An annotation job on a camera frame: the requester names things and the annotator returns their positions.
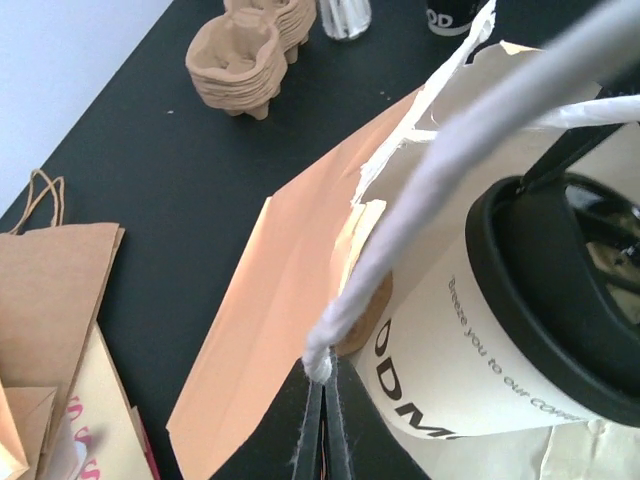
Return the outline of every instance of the white floor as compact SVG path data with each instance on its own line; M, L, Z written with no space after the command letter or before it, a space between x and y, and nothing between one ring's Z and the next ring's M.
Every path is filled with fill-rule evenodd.
M170 3L0 1L0 215Z

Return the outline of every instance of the black plastic lid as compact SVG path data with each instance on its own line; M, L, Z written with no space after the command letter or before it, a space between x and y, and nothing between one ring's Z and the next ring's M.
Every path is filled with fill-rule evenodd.
M578 179L587 182L565 174L524 194L521 177L493 185L467 216L471 266L506 333L545 377L597 414L640 426L640 327L587 250L566 195Z

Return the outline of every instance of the stack of cup carriers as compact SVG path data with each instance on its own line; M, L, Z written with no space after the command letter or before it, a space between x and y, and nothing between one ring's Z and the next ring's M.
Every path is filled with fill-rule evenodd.
M287 64L309 39L315 0L224 0L226 13L202 26L186 66L206 105L229 115L269 114Z

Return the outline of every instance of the cup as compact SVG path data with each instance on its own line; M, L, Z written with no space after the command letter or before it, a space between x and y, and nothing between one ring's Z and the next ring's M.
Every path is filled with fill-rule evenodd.
M570 203L576 185L600 200ZM520 177L508 178L474 203L464 232L366 347L369 394L410 435L454 439L600 418L640 426L640 327L587 248L599 242L633 256L636 237L594 221L592 208L630 203L568 174L540 192L520 188Z
M429 29L436 35L454 37L471 28L480 0L427 0Z

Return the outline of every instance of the white rope handle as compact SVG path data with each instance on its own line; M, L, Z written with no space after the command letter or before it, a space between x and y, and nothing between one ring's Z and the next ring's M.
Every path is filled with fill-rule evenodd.
M577 89L615 76L637 60L638 32L638 0L605 2L447 122L393 209L372 233L342 294L311 329L302 362L312 381L328 380L329 347L351 330L400 254L438 214L465 174L509 135L562 105Z

